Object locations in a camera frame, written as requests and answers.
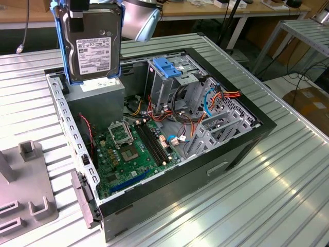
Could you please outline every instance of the ram slot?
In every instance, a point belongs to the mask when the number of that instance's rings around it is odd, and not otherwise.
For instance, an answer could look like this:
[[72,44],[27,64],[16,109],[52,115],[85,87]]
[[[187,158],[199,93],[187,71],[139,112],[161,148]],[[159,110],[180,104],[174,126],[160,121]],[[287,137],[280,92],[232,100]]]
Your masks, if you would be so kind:
[[154,145],[154,148],[157,150],[158,154],[162,158],[162,161],[169,162],[167,154],[160,146],[159,142],[156,140],[151,130],[146,125],[142,126],[141,129],[144,132],[144,134],[149,138],[150,142]]
[[160,156],[158,155],[157,151],[152,146],[152,143],[149,141],[148,137],[142,131],[141,127],[138,126],[135,128],[135,130],[136,130],[137,134],[139,135],[139,137],[142,139],[142,141],[143,141],[144,145],[146,146],[146,148],[148,149],[148,151],[151,153],[152,157],[155,159],[156,164],[158,166],[162,165],[162,160],[161,160]]

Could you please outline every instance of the hard drive label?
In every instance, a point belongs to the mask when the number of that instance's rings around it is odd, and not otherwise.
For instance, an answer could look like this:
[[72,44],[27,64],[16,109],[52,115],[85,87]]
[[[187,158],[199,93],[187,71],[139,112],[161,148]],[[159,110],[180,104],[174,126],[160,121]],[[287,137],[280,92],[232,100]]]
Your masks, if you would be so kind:
[[109,70],[111,66],[111,38],[77,40],[80,74]]
[[117,81],[115,78],[109,79],[107,77],[104,77],[104,78],[83,81],[83,84],[80,85],[80,87],[81,87],[82,91],[88,92],[88,91],[95,90],[95,89],[101,89],[101,88],[107,87],[107,86],[113,86],[115,84],[117,84]]

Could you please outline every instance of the open computer tower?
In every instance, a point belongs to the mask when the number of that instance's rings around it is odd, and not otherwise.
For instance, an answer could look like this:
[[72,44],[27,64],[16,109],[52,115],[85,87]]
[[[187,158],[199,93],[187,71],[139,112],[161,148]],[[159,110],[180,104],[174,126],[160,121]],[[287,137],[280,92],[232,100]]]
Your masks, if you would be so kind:
[[75,86],[45,71],[84,219],[105,241],[236,166],[276,126],[192,48],[121,68]]

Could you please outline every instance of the chip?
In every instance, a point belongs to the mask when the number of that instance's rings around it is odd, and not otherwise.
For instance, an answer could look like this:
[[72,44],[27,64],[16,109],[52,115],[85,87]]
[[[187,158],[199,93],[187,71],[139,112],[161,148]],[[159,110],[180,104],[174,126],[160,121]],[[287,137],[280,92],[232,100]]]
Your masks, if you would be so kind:
[[137,149],[134,145],[128,145],[120,149],[124,161],[131,161],[138,157]]
[[115,176],[115,174],[112,173],[112,174],[110,174],[109,176],[107,176],[106,179],[107,179],[107,181],[110,183],[110,182],[116,181],[117,176]]

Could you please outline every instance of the blue pcie slot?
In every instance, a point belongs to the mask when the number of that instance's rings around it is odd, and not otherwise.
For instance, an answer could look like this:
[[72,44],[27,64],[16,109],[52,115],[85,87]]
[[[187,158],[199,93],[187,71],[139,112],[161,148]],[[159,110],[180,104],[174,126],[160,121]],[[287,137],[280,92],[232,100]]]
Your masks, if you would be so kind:
[[147,170],[147,171],[143,172],[141,175],[138,175],[137,177],[134,177],[134,178],[132,178],[128,181],[125,181],[122,184],[119,184],[119,185],[111,188],[109,190],[109,192],[113,193],[113,192],[116,192],[116,191],[121,190],[123,188],[126,188],[126,187],[128,187],[128,186],[130,186],[134,183],[137,183],[137,182],[141,181],[142,179],[144,179],[146,177],[147,173],[149,173],[149,172],[150,172],[150,170]]

